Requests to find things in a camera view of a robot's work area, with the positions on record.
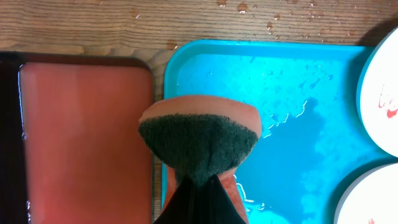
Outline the light blue plate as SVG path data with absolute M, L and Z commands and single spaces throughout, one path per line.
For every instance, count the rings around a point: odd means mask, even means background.
M 357 109 L 369 137 L 397 156 L 397 29 L 373 50 L 361 73 Z

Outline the green and orange sponge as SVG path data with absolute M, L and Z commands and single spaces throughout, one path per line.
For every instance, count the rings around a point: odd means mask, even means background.
M 184 177 L 198 191 L 217 175 L 241 218 L 248 222 L 234 173 L 252 152 L 262 133 L 258 110 L 248 104 L 207 95 L 187 95 L 154 103 L 139 120 L 147 147 L 167 166 L 165 207 Z

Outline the white plate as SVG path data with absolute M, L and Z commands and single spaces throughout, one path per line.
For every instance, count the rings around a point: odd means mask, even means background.
M 334 224 L 397 224 L 397 164 L 373 168 L 345 190 Z

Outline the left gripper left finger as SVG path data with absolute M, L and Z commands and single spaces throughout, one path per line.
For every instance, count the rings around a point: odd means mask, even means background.
M 184 177 L 154 224 L 194 224 L 196 196 L 195 184 L 190 178 Z

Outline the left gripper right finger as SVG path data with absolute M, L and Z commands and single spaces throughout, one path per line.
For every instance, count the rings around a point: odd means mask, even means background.
M 217 175 L 198 191 L 198 222 L 202 224 L 245 224 Z

